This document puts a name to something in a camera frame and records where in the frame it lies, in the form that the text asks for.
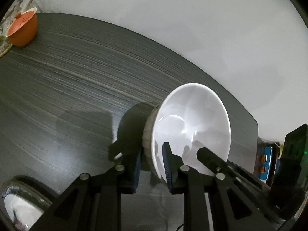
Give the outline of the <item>blue box orange labels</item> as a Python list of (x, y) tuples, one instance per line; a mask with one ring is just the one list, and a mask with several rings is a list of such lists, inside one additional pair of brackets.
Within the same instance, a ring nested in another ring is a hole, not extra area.
[(257, 150), (254, 176), (262, 182), (266, 182), (269, 177), (273, 148), (271, 146), (261, 147)]

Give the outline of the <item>floral ceramic teapot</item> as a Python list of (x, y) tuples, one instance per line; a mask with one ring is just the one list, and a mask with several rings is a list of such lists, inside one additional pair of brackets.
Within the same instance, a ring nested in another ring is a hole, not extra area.
[(15, 16), (17, 13), (21, 12), (24, 13), (28, 9), (33, 8), (32, 2), (34, 0), (27, 0), (24, 5), (21, 3), (24, 0), (15, 0), (13, 5), (9, 8), (5, 16), (1, 21), (1, 56), (4, 56), (13, 46), (13, 45), (6, 37), (5, 33), (7, 29), (10, 27), (10, 24), (15, 20)]

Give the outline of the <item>white plate pink flowers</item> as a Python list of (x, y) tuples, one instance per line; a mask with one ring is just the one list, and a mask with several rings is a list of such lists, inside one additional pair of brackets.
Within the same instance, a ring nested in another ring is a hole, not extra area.
[(44, 213), (41, 209), (16, 194), (5, 196), (4, 205), (16, 230), (30, 230)]

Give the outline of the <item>large blue floral plate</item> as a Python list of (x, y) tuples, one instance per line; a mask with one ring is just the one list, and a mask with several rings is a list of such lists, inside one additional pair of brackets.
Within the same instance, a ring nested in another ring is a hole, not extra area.
[(28, 178), (1, 185), (1, 221), (8, 230), (30, 230), (52, 203), (53, 196)]

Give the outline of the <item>orange lidded teacup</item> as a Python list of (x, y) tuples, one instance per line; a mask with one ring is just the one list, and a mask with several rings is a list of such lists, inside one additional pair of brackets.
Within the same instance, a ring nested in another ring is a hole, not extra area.
[(33, 7), (24, 13), (17, 13), (15, 20), (5, 33), (5, 37), (15, 46), (29, 44), (37, 33), (37, 8)]

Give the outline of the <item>white bowl blue print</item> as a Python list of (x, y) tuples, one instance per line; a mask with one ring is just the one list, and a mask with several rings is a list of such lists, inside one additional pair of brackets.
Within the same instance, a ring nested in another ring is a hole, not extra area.
[(197, 159), (206, 147), (226, 161), (231, 147), (231, 124), (219, 96), (209, 87), (184, 84), (174, 89), (148, 116), (142, 135), (146, 160), (154, 175), (166, 184), (162, 145), (201, 174), (213, 173)]

